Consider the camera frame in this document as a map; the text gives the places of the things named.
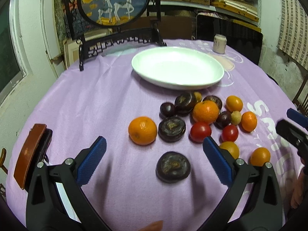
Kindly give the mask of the person's right hand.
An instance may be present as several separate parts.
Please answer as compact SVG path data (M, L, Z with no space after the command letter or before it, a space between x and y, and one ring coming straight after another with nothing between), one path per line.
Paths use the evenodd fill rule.
M291 207L296 209L303 201L303 192L304 192L304 183L305 183L305 173L304 168L302 168L292 193L291 198Z

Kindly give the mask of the person's left hand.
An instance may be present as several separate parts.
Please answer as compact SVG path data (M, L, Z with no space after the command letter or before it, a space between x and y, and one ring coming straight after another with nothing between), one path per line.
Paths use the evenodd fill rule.
M162 228L163 228L163 221L160 220L160 221L152 222L146 227L141 228L139 231L162 231Z

